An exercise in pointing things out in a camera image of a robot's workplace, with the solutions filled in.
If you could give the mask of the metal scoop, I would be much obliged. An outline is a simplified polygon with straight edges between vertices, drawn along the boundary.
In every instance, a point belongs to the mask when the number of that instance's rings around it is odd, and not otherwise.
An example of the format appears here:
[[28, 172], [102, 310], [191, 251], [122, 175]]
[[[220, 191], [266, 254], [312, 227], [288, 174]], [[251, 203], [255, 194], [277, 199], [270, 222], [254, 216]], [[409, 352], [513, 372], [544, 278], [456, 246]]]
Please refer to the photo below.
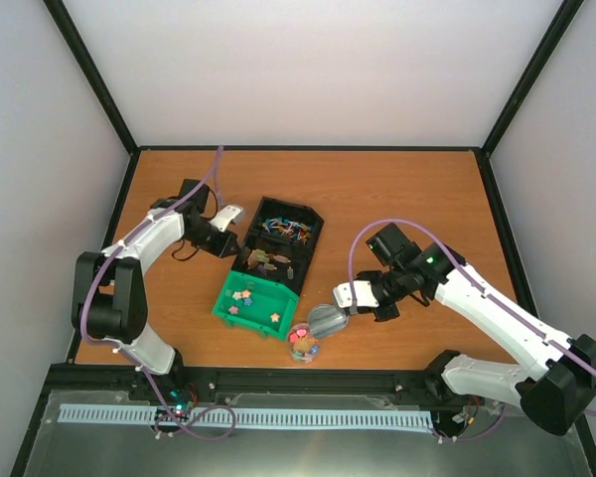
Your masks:
[[350, 316], [344, 310], [331, 304], [320, 304], [310, 310], [307, 324], [316, 339], [324, 339], [344, 330]]

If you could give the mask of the black plastic bin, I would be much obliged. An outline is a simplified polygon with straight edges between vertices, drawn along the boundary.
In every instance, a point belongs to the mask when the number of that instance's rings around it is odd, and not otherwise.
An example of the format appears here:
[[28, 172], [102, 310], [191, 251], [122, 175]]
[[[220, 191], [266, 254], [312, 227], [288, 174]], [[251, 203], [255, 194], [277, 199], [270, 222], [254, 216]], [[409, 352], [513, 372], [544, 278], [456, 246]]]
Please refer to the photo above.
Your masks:
[[301, 294], [324, 223], [311, 207], [262, 198], [231, 270]]

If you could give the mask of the green plastic bin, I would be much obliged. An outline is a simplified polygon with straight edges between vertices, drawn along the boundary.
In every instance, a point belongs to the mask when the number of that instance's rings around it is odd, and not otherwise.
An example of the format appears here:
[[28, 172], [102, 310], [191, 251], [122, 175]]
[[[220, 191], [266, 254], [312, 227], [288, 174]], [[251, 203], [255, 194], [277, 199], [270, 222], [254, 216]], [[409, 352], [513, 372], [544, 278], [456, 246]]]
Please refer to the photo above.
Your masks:
[[[292, 326], [299, 296], [282, 283], [230, 271], [212, 313], [229, 328], [241, 328], [284, 341]], [[281, 315], [272, 322], [270, 315]]]

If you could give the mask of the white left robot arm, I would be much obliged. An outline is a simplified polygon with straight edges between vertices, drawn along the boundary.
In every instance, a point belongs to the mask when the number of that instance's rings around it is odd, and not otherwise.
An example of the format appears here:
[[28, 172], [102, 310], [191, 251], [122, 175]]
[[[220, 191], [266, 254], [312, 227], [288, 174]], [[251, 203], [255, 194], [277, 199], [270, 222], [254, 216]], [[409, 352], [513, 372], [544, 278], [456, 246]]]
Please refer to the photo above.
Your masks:
[[238, 205], [218, 205], [204, 215], [211, 188], [186, 179], [176, 196], [155, 201], [145, 218], [118, 242], [76, 260], [72, 322], [80, 337], [104, 344], [153, 374], [151, 386], [162, 398], [179, 398], [187, 376], [175, 367], [180, 353], [148, 324], [144, 275], [172, 244], [187, 242], [198, 251], [224, 258], [239, 252], [229, 229], [243, 215]]

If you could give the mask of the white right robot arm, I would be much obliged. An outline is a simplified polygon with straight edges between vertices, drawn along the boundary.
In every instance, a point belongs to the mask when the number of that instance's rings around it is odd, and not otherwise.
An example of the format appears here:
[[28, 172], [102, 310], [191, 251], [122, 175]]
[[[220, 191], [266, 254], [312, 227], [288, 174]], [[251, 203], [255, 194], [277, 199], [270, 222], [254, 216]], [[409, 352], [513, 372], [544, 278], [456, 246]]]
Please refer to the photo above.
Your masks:
[[398, 317], [399, 301], [438, 303], [500, 345], [512, 365], [454, 354], [442, 365], [443, 385], [455, 395], [476, 395], [518, 407], [542, 430], [563, 435], [596, 398], [596, 340], [576, 338], [542, 322], [492, 286], [438, 238], [420, 248], [402, 220], [373, 222], [367, 245], [379, 270], [352, 277], [352, 311], [375, 321]]

